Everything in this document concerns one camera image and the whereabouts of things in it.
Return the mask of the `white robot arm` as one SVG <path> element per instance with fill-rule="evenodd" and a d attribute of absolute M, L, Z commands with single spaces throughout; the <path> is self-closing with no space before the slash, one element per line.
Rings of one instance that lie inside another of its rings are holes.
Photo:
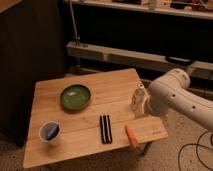
<path fill-rule="evenodd" d="M 146 107 L 155 115 L 171 108 L 213 132 L 213 101 L 187 91 L 189 85 L 190 77 L 184 70 L 168 71 L 149 84 Z"/>

